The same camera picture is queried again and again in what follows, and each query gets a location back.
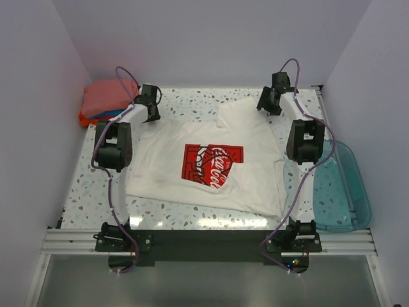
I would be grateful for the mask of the aluminium frame rail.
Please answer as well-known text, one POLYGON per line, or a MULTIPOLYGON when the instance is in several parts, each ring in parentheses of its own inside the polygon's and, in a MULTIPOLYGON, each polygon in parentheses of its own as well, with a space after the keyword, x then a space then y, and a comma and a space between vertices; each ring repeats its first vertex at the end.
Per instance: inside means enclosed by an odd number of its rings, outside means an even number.
MULTIPOLYGON (((40 253, 48 255, 128 255, 130 248, 101 244, 96 239, 97 230, 57 230, 46 231, 40 253)), ((155 248, 166 248, 181 253, 183 250, 257 251, 259 235, 256 230, 239 231, 176 231, 152 230, 139 233, 142 242, 139 250, 148 253, 155 248)), ((376 256, 378 254, 373 236, 369 230, 350 233, 321 232, 315 239, 297 240, 290 248, 276 248, 271 242, 266 243, 267 253, 281 253, 283 256, 319 255, 319 256, 376 256)))

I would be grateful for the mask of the blue folded t-shirt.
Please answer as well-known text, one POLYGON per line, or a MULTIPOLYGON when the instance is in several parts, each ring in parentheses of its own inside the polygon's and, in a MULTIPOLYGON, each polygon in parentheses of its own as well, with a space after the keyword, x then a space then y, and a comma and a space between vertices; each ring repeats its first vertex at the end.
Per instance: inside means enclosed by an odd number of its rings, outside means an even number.
POLYGON ((89 118, 89 120, 96 120, 96 119, 100 119, 100 118, 114 118, 116 116, 118 116, 119 114, 121 114, 124 111, 124 109, 117 109, 117 110, 113 110, 113 111, 106 111, 97 115, 94 115, 92 117, 89 118))

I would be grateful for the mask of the teal translucent plastic bin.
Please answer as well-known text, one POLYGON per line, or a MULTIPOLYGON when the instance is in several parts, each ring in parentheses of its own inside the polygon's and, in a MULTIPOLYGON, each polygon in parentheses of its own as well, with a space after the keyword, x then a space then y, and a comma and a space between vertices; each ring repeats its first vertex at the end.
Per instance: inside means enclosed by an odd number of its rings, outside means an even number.
POLYGON ((365 230, 372 212, 352 150, 338 141, 329 160, 315 169, 313 211, 316 228, 333 233, 365 230))

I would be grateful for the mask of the orange folded t-shirt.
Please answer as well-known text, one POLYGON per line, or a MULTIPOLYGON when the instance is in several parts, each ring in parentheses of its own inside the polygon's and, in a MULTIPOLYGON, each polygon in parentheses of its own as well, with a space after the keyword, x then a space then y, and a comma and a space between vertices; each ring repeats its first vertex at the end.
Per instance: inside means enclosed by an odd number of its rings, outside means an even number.
POLYGON ((96 125, 101 120, 109 120, 110 116, 101 116, 96 118, 86 118, 81 112, 78 113, 79 125, 81 127, 88 127, 89 125, 96 125))

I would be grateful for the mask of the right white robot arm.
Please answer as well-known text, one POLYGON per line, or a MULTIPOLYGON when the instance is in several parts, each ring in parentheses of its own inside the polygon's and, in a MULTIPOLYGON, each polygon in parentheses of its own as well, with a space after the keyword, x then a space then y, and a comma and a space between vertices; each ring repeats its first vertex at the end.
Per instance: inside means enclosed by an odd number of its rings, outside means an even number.
POLYGON ((279 231, 273 240, 285 242, 292 251, 300 251, 307 244, 307 239, 314 238, 316 233, 314 172, 323 153, 325 125, 304 109, 298 99, 298 90, 291 86, 286 72, 272 74, 272 85, 263 88, 257 110, 274 116, 285 114, 291 120, 285 154, 299 187, 286 210, 286 229, 279 231))

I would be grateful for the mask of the white t-shirt with red print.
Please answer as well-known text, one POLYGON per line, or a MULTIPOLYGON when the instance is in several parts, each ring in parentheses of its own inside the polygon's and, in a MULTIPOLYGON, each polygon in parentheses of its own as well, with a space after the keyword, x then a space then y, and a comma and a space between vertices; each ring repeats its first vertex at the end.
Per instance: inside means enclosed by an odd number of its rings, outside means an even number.
POLYGON ((245 98, 221 104, 215 122, 142 124, 126 192, 279 220, 284 165, 266 118, 245 98))

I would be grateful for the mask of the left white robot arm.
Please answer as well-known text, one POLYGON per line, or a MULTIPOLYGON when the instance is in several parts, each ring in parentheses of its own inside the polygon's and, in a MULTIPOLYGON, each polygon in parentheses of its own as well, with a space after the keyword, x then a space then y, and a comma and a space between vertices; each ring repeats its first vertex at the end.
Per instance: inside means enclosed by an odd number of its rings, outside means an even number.
POLYGON ((161 100, 159 87, 144 84, 140 94, 122 113, 96 126, 91 166, 107 174, 107 200, 113 220, 102 225, 102 233, 96 239, 101 244, 109 240, 118 251, 125 251, 132 245, 125 196, 127 170, 133 157, 132 127, 159 120, 161 100))

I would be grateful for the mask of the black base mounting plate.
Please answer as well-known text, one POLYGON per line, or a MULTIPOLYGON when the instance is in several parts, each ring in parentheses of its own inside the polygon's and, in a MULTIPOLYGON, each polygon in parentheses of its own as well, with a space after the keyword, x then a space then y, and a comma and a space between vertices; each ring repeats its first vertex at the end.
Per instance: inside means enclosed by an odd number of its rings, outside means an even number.
POLYGON ((95 250, 107 253, 110 269, 153 267, 158 262, 253 262, 283 264, 305 272, 309 257, 322 252, 318 233, 296 237, 281 230, 130 230, 104 225, 94 235, 95 250))

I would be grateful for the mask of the pink folded t-shirt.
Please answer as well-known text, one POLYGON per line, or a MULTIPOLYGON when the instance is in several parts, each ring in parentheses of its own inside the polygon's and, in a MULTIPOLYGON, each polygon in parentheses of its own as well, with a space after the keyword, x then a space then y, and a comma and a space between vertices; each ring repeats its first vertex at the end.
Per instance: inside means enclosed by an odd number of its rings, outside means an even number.
POLYGON ((130 79, 124 79, 123 84, 131 98, 122 84, 114 79, 95 81, 85 87, 81 115, 91 118, 107 111, 126 109, 132 99, 138 96, 139 89, 138 84, 130 79))

